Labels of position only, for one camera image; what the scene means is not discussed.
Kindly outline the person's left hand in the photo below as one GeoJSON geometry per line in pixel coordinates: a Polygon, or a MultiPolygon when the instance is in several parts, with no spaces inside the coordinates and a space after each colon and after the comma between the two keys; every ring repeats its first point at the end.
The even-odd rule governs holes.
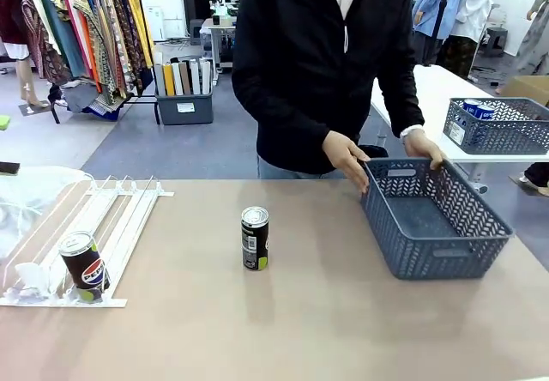
{"type": "Polygon", "coordinates": [[[422,129],[411,130],[404,136],[403,143],[408,157],[429,159],[432,170],[437,170],[446,158],[440,147],[422,129]]]}

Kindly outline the person's right hand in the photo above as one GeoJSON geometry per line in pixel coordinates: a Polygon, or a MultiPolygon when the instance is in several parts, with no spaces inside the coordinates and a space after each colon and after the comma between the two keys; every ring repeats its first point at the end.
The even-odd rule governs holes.
{"type": "Polygon", "coordinates": [[[366,193],[370,182],[364,164],[371,158],[362,149],[350,138],[331,130],[323,140],[322,150],[335,169],[352,181],[361,193],[366,193]]]}

